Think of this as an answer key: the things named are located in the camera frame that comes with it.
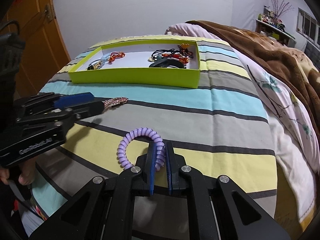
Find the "person's left hand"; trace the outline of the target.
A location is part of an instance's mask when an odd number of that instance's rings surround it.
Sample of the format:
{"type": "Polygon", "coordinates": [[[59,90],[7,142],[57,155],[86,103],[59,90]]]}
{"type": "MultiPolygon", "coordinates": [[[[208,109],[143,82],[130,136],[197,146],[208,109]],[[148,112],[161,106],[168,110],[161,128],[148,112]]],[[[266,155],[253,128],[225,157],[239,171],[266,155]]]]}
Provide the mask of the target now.
{"type": "Polygon", "coordinates": [[[1,167],[1,181],[8,185],[9,179],[17,179],[21,185],[30,185],[35,179],[36,157],[9,168],[1,167]]]}

